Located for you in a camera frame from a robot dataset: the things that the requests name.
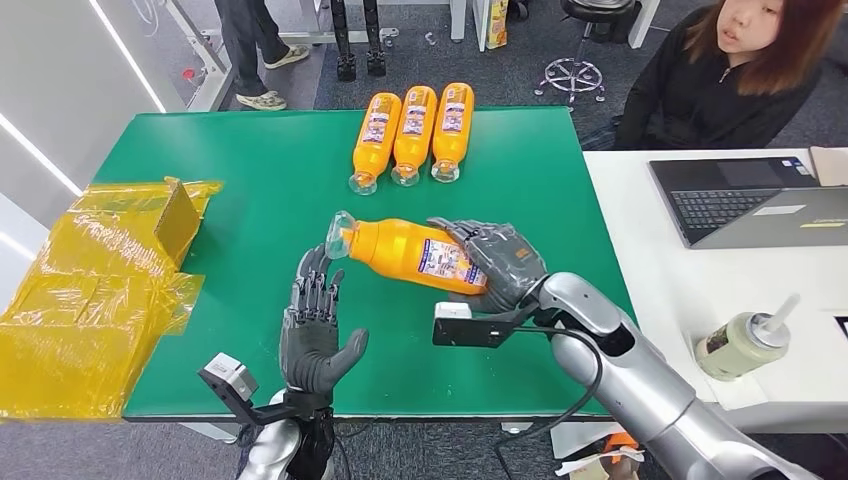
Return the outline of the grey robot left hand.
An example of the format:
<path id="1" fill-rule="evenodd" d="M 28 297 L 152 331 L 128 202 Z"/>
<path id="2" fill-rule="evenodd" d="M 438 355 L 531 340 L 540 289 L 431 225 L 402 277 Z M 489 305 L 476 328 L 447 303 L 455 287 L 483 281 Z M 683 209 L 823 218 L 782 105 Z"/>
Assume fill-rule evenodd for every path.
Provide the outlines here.
<path id="1" fill-rule="evenodd" d="M 279 361 L 289 388 L 330 395 L 362 359 L 369 331 L 356 328 L 339 343 L 338 300 L 344 271 L 328 274 L 332 259 L 323 243 L 305 252 L 283 312 Z"/>

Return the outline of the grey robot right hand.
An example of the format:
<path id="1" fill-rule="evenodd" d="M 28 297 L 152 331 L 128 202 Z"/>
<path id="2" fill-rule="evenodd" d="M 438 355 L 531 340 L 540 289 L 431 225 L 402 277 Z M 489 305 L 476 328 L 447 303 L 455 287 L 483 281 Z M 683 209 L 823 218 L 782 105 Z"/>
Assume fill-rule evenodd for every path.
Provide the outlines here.
<path id="1" fill-rule="evenodd" d="M 445 231 L 487 277 L 482 294 L 448 295 L 451 302 L 465 303 L 473 312 L 512 311 L 548 275 L 539 252 L 509 223 L 430 217 L 427 224 Z"/>

